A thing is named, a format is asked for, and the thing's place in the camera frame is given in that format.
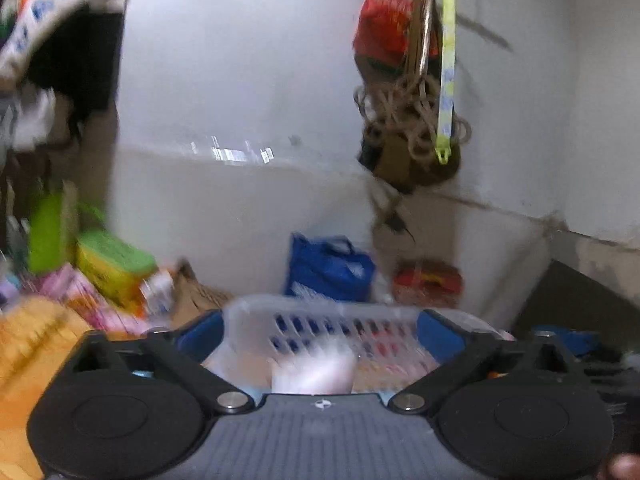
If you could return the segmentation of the person's right hand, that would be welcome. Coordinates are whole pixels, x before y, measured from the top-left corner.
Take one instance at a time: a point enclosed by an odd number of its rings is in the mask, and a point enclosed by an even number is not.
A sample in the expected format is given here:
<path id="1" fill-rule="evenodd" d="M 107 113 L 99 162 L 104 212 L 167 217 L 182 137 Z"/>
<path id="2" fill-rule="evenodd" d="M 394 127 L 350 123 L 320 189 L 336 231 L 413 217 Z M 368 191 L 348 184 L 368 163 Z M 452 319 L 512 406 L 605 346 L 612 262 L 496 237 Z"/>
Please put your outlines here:
<path id="1" fill-rule="evenodd" d="M 620 454 L 612 457 L 598 472 L 598 480 L 640 480 L 640 455 Z"/>

